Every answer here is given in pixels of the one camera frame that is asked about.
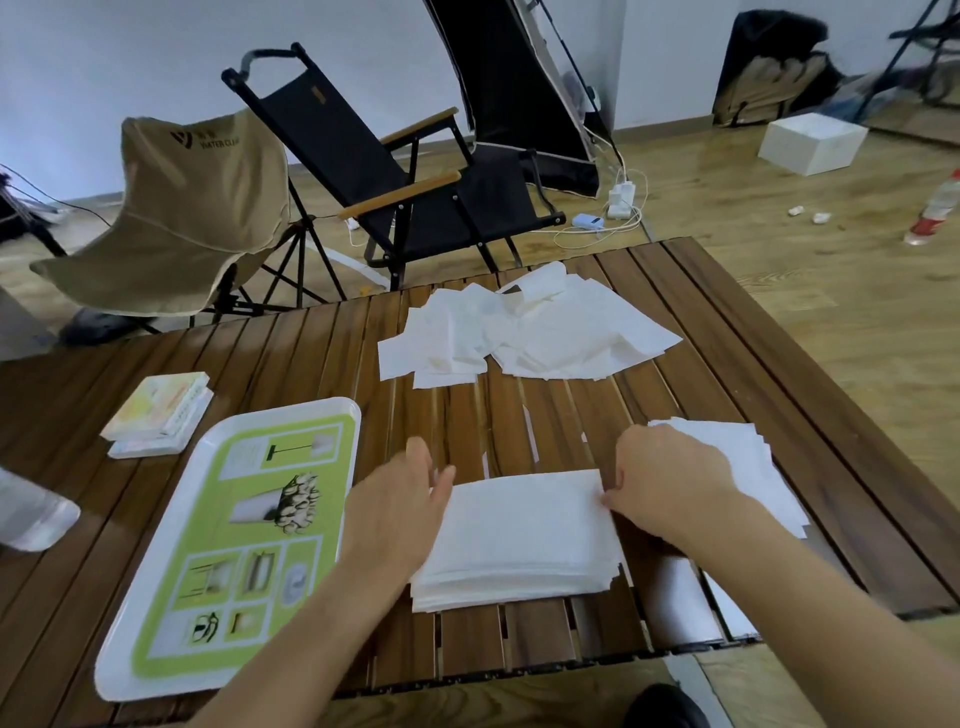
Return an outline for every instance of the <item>beige folding chair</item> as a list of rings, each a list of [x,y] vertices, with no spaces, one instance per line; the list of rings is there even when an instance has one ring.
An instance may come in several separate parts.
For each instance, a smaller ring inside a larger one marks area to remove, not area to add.
[[[341,298],[345,298],[297,190],[287,176],[283,144],[250,110],[182,126],[129,118],[122,126],[126,176],[123,207],[113,226],[67,257],[31,268],[75,303],[134,317],[291,310],[270,303],[283,280],[303,296],[309,233]],[[290,224],[290,197],[300,220]],[[288,245],[279,270],[267,257]],[[284,274],[299,251],[296,279]],[[275,277],[263,302],[243,289],[259,269]]]

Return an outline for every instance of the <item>shoe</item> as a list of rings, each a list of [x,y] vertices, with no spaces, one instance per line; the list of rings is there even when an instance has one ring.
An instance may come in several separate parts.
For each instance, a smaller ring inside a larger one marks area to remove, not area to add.
[[[707,716],[680,688],[651,685],[630,706],[623,728],[710,728]]]

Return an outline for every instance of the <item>clear plastic container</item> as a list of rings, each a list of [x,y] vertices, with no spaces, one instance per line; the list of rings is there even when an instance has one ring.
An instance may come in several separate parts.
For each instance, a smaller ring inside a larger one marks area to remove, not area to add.
[[[0,544],[42,551],[79,517],[80,508],[72,500],[0,468]]]
[[[907,245],[928,243],[957,205],[960,205],[960,169],[953,170],[950,179],[937,187],[920,218],[906,232],[903,242]]]

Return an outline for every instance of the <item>charger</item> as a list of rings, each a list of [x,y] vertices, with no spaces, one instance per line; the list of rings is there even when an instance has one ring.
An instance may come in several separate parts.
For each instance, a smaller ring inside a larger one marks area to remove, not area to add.
[[[589,215],[585,212],[581,212],[573,217],[574,228],[582,228],[585,231],[601,231],[603,226],[603,218],[597,217],[596,215]]]
[[[615,184],[607,196],[607,217],[612,220],[629,220],[634,216],[636,185],[627,180]]]

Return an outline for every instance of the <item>power strip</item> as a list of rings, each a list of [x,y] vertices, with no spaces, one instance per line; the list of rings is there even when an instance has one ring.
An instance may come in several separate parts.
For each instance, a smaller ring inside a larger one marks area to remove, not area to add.
[[[607,196],[607,217],[612,220],[629,220],[634,216],[636,185],[630,181],[615,184]]]

